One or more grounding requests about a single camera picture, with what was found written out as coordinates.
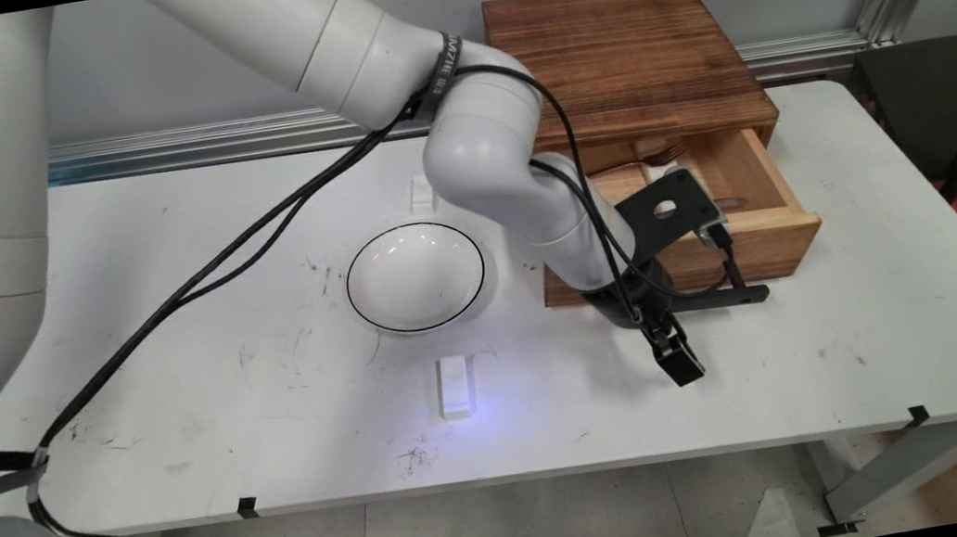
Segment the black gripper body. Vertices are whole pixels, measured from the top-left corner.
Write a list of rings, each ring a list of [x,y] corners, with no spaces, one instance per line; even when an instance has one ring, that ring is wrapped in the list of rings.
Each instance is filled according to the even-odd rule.
[[[620,329],[640,328],[631,310],[637,310],[640,319],[662,323],[674,302],[670,273],[660,260],[644,259],[635,268],[625,269],[618,282],[583,292],[586,303]]]

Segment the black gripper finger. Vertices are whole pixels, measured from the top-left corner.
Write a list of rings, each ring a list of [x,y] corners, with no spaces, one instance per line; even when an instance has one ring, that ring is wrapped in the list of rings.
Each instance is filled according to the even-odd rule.
[[[644,333],[661,371],[680,388],[692,383],[687,338],[678,321],[644,325]]]
[[[677,318],[673,315],[664,316],[660,325],[667,372],[671,381],[680,383],[702,378],[706,374],[705,366],[688,346],[687,337]]]

